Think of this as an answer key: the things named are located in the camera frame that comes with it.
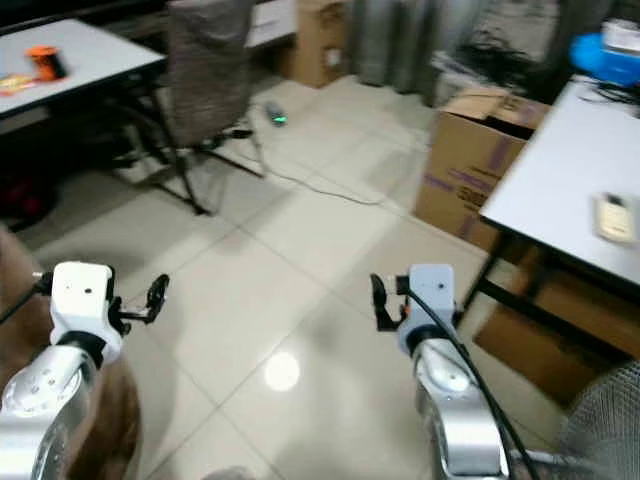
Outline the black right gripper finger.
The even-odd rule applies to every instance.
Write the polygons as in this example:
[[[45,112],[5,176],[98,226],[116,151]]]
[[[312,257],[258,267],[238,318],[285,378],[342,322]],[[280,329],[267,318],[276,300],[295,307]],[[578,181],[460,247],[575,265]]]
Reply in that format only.
[[[392,332],[393,319],[387,310],[388,292],[385,282],[378,274],[370,274],[371,306],[375,314],[375,328],[379,332]]]

